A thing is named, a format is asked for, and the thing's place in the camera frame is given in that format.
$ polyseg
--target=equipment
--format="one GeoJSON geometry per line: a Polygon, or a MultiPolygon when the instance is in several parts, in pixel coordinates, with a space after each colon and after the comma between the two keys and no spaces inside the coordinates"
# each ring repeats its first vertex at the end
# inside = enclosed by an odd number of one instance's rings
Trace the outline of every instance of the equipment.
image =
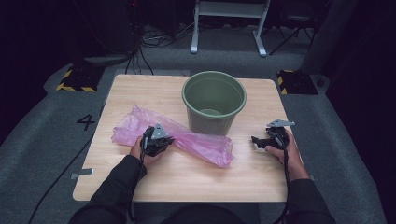
{"type": "Polygon", "coordinates": [[[269,139],[259,139],[251,136],[251,141],[256,144],[258,148],[265,148],[266,146],[272,146],[284,150],[289,143],[288,134],[286,133],[285,126],[291,126],[295,123],[276,119],[271,123],[267,124],[266,131],[270,135],[269,139]]]}
{"type": "Polygon", "coordinates": [[[140,141],[141,161],[143,160],[144,155],[155,157],[165,151],[174,140],[174,138],[168,137],[168,133],[163,129],[161,124],[157,123],[155,128],[148,126],[146,131],[143,133],[142,141],[140,141]]]}

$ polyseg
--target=hand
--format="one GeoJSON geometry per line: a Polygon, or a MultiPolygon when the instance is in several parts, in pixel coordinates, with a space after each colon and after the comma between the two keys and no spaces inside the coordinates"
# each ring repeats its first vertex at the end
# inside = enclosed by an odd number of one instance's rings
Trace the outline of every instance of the hand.
{"type": "MultiPolygon", "coordinates": [[[[142,136],[139,136],[136,139],[136,142],[134,143],[134,146],[131,147],[131,152],[129,153],[131,156],[134,156],[134,157],[138,158],[139,160],[140,160],[140,153],[141,153],[140,141],[142,141],[142,138],[143,138],[142,136]]],[[[163,156],[163,152],[156,155],[155,157],[145,156],[143,164],[148,166],[148,165],[152,164],[153,162],[160,160],[162,156],[163,156]]]]}
{"type": "MultiPolygon", "coordinates": [[[[289,155],[288,169],[290,172],[290,181],[294,179],[309,179],[309,174],[301,161],[300,151],[296,146],[294,136],[288,130],[286,132],[289,137],[289,144],[286,146],[286,150],[289,155]]],[[[285,154],[283,150],[271,146],[266,146],[265,150],[273,154],[278,161],[284,162],[285,154]]]]}

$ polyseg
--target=white stand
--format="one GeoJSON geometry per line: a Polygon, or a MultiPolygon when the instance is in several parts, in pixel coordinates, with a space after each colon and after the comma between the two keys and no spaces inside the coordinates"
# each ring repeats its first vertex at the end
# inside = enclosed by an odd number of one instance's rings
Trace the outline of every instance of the white stand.
{"type": "Polygon", "coordinates": [[[222,16],[222,17],[244,17],[244,18],[260,18],[259,29],[253,31],[257,48],[262,57],[267,53],[262,45],[260,38],[262,34],[262,26],[267,16],[268,7],[271,0],[265,0],[264,4],[245,4],[245,3],[227,3],[227,2],[206,2],[196,0],[194,11],[194,33],[192,35],[191,53],[198,51],[198,20],[199,16],[222,16]]]}

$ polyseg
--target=printed number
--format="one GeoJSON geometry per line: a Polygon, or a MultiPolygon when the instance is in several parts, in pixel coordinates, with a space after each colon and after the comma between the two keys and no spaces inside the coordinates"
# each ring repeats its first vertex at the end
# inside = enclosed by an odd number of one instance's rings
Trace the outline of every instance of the printed number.
{"type": "Polygon", "coordinates": [[[92,115],[89,114],[89,115],[85,116],[84,118],[79,119],[77,121],[77,123],[85,124],[84,131],[87,131],[88,130],[88,126],[90,126],[90,124],[92,124],[92,123],[95,123],[95,121],[92,121],[92,115]]]}

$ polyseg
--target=plastic bucket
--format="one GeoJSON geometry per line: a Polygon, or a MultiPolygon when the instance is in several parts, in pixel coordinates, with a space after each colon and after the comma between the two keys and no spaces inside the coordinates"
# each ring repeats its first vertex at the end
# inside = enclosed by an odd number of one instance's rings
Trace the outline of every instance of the plastic bucket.
{"type": "Polygon", "coordinates": [[[238,80],[216,71],[190,77],[183,85],[182,97],[190,130],[224,136],[247,100],[245,88],[238,80]]]}

